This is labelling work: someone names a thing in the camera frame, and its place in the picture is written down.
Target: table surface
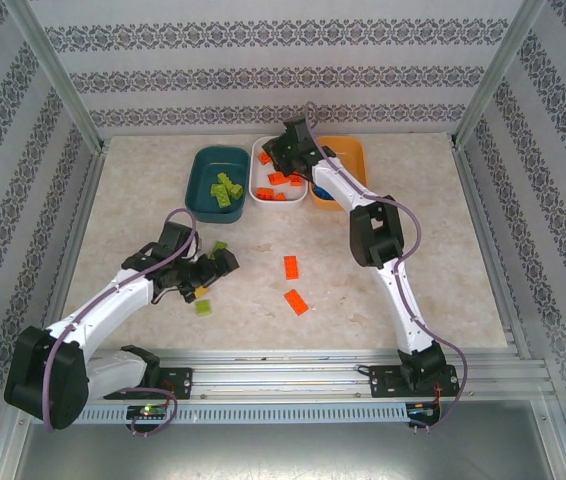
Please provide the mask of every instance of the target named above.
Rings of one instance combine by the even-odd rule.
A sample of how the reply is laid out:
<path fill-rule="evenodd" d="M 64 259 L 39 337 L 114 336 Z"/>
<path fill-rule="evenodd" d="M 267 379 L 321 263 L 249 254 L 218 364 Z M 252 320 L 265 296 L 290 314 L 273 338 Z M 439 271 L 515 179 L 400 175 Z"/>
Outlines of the table surface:
<path fill-rule="evenodd" d="M 121 262 L 161 232 L 184 205 L 198 150 L 233 145 L 248 152 L 259 135 L 184 135 L 112 139 L 71 283 L 65 315 L 109 282 Z M 465 197 L 445 134 L 359 135 L 369 188 L 391 194 L 419 217 L 423 241 L 408 276 L 430 328 L 460 347 L 506 346 Z M 186 216 L 177 221 L 187 223 Z M 401 215 L 406 249 L 414 228 Z M 241 219 L 202 224 L 202 251 L 228 244 L 241 267 L 212 285 L 212 314 L 197 317 L 177 293 L 145 307 L 102 345 L 119 348 L 379 349 L 397 346 L 385 300 L 349 250 L 344 212 L 317 210 L 309 198 L 290 213 L 267 212 L 247 198 Z M 285 279 L 296 255 L 301 278 Z M 296 289 L 310 306 L 297 316 L 283 294 Z"/>

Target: wall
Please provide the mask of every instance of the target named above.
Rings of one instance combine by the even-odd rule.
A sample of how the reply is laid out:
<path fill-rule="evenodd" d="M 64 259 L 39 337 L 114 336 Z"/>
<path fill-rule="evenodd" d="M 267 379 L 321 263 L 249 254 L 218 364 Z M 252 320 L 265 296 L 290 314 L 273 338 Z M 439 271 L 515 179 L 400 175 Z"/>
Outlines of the wall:
<path fill-rule="evenodd" d="M 566 413 L 566 0 L 541 11 L 466 152 L 529 346 Z"/>
<path fill-rule="evenodd" d="M 14 340 L 45 318 L 91 162 L 0 2 L 0 414 Z"/>
<path fill-rule="evenodd" d="M 453 132 L 521 0 L 38 0 L 104 137 Z"/>

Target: metal bracket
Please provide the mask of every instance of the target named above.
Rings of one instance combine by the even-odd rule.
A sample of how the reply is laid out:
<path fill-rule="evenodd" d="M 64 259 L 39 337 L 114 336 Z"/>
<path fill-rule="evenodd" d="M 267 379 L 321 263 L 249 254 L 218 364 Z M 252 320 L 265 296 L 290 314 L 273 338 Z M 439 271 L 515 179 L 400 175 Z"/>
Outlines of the metal bracket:
<path fill-rule="evenodd" d="M 162 368 L 159 370 L 159 377 L 155 384 L 156 388 L 171 390 L 178 400 L 189 400 L 192 393 L 191 368 Z M 105 400 L 165 400 L 165 395 L 159 393 L 112 393 Z"/>
<path fill-rule="evenodd" d="M 459 380 L 453 365 L 446 365 L 443 373 L 417 384 L 415 390 L 405 382 L 400 365 L 361 366 L 358 372 L 369 377 L 372 398 L 434 397 L 437 384 L 441 397 L 456 397 L 459 393 Z"/>

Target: orange lego brick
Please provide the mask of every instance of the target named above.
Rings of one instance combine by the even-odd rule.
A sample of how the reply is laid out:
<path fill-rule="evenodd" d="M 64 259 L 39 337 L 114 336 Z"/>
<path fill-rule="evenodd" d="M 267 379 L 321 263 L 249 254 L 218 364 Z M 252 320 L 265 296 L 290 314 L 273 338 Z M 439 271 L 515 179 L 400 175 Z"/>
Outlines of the orange lego brick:
<path fill-rule="evenodd" d="M 293 187 L 302 187 L 303 178 L 299 177 L 298 175 L 290 175 L 290 185 L 292 185 Z"/>
<path fill-rule="evenodd" d="M 287 300 L 287 303 L 290 304 L 290 307 L 292 307 L 292 310 L 294 310 L 297 315 L 303 315 L 305 312 L 309 310 L 307 304 L 303 301 L 303 299 L 296 290 L 290 290 L 283 296 Z"/>
<path fill-rule="evenodd" d="M 261 162 L 261 165 L 267 165 L 271 161 L 272 161 L 272 159 L 270 158 L 270 156 L 267 153 L 261 152 L 259 154 L 259 162 Z"/>
<path fill-rule="evenodd" d="M 274 190 L 271 188 L 257 188 L 256 198 L 261 200 L 274 200 Z"/>
<path fill-rule="evenodd" d="M 286 177 L 281 172 L 270 173 L 267 178 L 270 180 L 271 185 L 281 185 L 290 180 L 289 177 Z"/>
<path fill-rule="evenodd" d="M 296 257 L 294 255 L 283 257 L 283 262 L 285 263 L 285 278 L 288 280 L 299 278 L 299 266 L 296 263 Z"/>

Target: dark green bowl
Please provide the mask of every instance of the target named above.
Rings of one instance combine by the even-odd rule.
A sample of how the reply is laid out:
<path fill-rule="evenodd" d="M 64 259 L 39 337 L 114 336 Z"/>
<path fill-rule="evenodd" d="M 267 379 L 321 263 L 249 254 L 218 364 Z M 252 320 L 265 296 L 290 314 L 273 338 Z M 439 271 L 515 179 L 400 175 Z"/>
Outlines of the dark green bowl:
<path fill-rule="evenodd" d="M 243 204 L 247 192 L 247 178 L 250 171 L 250 155 L 237 147 L 205 147 L 194 157 L 190 180 L 185 193 L 185 206 L 196 219 L 205 223 L 234 223 L 243 213 Z M 219 207 L 210 189 L 219 183 L 217 175 L 227 174 L 233 183 L 243 187 L 243 196 L 239 200 L 231 198 L 229 207 Z"/>

